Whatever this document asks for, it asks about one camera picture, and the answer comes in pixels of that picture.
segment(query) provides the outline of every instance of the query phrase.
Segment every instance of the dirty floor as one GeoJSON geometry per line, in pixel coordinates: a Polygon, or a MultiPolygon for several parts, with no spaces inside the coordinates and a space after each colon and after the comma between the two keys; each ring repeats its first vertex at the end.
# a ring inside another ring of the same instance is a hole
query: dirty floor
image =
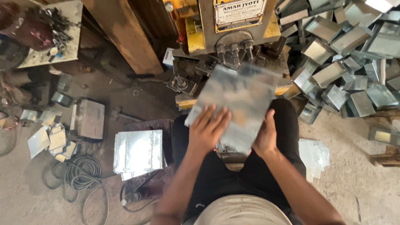
{"type": "MultiPolygon", "coordinates": [[[[166,73],[157,78],[168,80],[166,73]]],[[[146,120],[176,118],[179,115],[175,107],[175,93],[165,84],[145,83],[130,89],[124,89],[105,75],[92,74],[74,77],[68,92],[71,96],[86,96],[106,104],[104,141],[99,150],[92,149],[91,154],[102,165],[103,176],[111,176],[113,164],[114,136],[123,130],[128,119],[110,121],[110,111],[115,106],[123,106],[123,112],[146,120]],[[81,89],[87,84],[88,89],[81,89]]],[[[61,122],[68,125],[72,109],[63,108],[61,122]]],[[[300,124],[300,137],[323,141],[330,150],[330,166],[325,168],[320,179],[313,185],[340,212],[349,225],[398,225],[400,224],[400,168],[373,166],[368,154],[380,154],[385,146],[368,141],[368,123],[363,119],[343,120],[336,115],[322,111],[312,126],[300,124]]],[[[44,171],[56,160],[49,152],[42,152],[30,159],[26,140],[38,127],[18,127],[18,141],[15,149],[0,158],[0,223],[7,225],[42,224],[82,224],[82,206],[88,192],[79,193],[77,201],[67,202],[63,197],[63,188],[49,190],[42,180],[48,179],[56,186],[60,181],[45,176],[44,171]]],[[[0,148],[11,145],[12,133],[0,131],[0,148]]],[[[109,194],[109,216],[107,224],[139,225],[151,216],[154,205],[139,213],[124,211],[119,203],[119,192],[123,182],[119,176],[111,178],[106,184],[109,194]]],[[[75,197],[71,189],[66,190],[69,199],[75,197]]],[[[106,218],[106,196],[98,189],[88,200],[85,217],[88,224],[102,224],[106,218]]]]}

